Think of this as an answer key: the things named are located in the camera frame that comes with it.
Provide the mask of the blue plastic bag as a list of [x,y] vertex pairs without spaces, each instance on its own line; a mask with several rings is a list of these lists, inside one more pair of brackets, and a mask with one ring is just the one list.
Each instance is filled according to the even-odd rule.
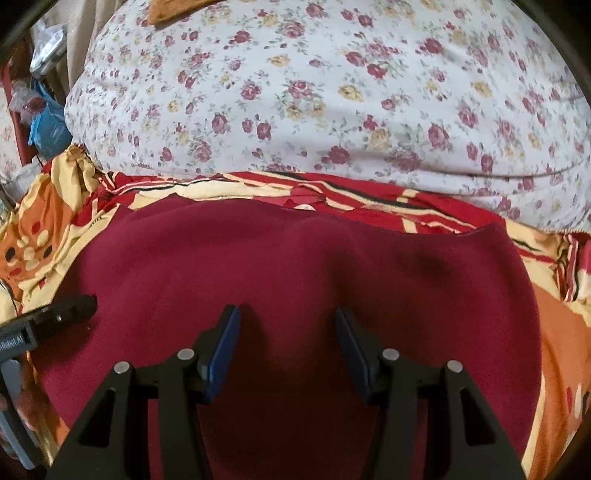
[[72,135],[65,123],[63,106],[40,81],[34,80],[32,86],[45,101],[45,106],[32,119],[28,144],[34,146],[44,159],[50,160],[69,147]]

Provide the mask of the white floral quilt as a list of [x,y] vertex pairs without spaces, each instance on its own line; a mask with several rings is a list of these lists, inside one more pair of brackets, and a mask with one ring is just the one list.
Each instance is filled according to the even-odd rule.
[[192,178],[321,172],[590,227],[590,107],[511,1],[129,1],[65,107],[96,163]]

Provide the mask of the clear plastic bag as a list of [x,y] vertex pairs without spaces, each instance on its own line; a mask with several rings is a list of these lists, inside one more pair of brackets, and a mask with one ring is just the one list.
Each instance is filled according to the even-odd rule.
[[47,26],[39,20],[33,27],[33,53],[29,72],[32,77],[41,79],[52,71],[67,50],[67,26],[55,24]]

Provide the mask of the beige curtain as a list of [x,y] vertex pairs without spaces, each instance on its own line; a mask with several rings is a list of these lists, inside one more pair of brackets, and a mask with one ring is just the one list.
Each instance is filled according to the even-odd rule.
[[58,1],[48,14],[66,26],[65,79],[70,89],[84,70],[90,47],[107,21],[125,4],[121,0]]

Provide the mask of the dark red sweater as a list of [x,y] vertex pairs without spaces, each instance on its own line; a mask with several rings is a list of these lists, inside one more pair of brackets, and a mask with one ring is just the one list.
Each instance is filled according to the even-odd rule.
[[176,195],[130,210],[78,254],[58,299],[98,309],[32,360],[72,424],[109,369],[156,364],[238,305],[228,377],[201,425],[218,479],[356,479],[376,411],[349,378],[334,315],[349,308],[387,348],[464,364],[514,449],[540,388],[537,302],[506,231],[405,234],[256,200]]

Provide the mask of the brown plush pillow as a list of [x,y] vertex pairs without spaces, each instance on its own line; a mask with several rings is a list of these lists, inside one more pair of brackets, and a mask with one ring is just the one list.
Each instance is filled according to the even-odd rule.
[[215,3],[216,0],[151,0],[147,22],[158,25]]

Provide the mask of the orange red patterned blanket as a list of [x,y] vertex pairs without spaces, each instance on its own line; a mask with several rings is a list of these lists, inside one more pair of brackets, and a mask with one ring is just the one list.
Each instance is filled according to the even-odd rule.
[[[581,426],[590,408],[589,236],[548,234],[447,196],[392,184],[290,173],[238,172],[192,181],[132,177],[99,172],[83,150],[71,147],[42,170],[1,223],[2,320],[68,299],[58,299],[57,292],[69,268],[116,210],[138,210],[171,195],[195,202],[256,200],[405,234],[501,226],[525,267],[539,314],[539,395],[526,449],[516,451],[527,477],[545,477]],[[53,406],[33,353],[25,363],[21,410],[55,454],[75,422],[67,424]]]

